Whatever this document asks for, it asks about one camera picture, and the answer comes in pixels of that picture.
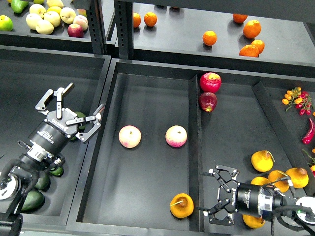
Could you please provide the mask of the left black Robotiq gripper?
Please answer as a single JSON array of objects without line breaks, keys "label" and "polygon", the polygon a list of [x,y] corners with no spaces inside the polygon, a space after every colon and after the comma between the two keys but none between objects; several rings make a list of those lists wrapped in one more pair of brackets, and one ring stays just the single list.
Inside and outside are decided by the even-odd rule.
[{"label": "left black Robotiq gripper", "polygon": [[[69,108],[63,110],[63,98],[73,88],[74,83],[70,83],[65,88],[60,87],[57,90],[48,89],[35,105],[35,109],[47,115],[47,117],[30,134],[29,140],[32,145],[41,146],[54,156],[62,151],[72,136],[76,135],[83,143],[87,143],[101,129],[100,120],[102,119],[102,113],[105,108],[104,104],[100,104],[92,116],[83,118],[79,118]],[[47,106],[53,98],[56,98],[56,110],[49,112]],[[88,132],[80,133],[78,127],[88,123],[93,124],[91,129]]]}]

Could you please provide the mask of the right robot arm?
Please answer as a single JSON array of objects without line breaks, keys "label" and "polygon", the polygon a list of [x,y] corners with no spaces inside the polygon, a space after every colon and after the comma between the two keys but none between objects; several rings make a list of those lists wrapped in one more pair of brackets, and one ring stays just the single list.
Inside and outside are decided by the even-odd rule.
[{"label": "right robot arm", "polygon": [[291,177],[280,180],[288,183],[291,196],[286,196],[274,182],[261,186],[236,180],[239,171],[232,167],[216,165],[201,175],[213,177],[219,183],[217,204],[211,208],[199,207],[209,223],[222,226],[234,224],[233,215],[249,215],[271,223],[278,221],[292,231],[315,234],[315,199],[297,197]]}]

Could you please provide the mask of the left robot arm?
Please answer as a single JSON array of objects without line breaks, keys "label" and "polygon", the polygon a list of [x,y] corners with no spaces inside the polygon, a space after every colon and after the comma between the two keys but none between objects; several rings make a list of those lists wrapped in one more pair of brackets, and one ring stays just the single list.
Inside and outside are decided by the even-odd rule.
[{"label": "left robot arm", "polygon": [[35,106],[46,118],[29,136],[29,143],[19,143],[26,153],[10,160],[1,171],[0,199],[11,201],[8,209],[0,214],[3,236],[19,235],[23,224],[21,211],[27,195],[45,173],[64,164],[61,151],[71,138],[86,143],[101,129],[104,104],[100,104],[92,115],[82,118],[63,106],[63,98],[73,88],[74,84],[70,83],[65,88],[46,91]]}]

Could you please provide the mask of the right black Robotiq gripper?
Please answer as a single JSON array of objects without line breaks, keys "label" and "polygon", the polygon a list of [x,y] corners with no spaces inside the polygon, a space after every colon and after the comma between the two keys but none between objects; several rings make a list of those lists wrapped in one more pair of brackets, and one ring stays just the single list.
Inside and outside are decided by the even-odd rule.
[{"label": "right black Robotiq gripper", "polygon": [[237,182],[238,174],[239,171],[236,168],[219,164],[210,168],[208,172],[201,173],[203,176],[214,177],[220,184],[218,203],[203,210],[203,214],[208,218],[210,224],[233,225],[231,213],[261,216],[261,210],[258,207],[260,186]]}]

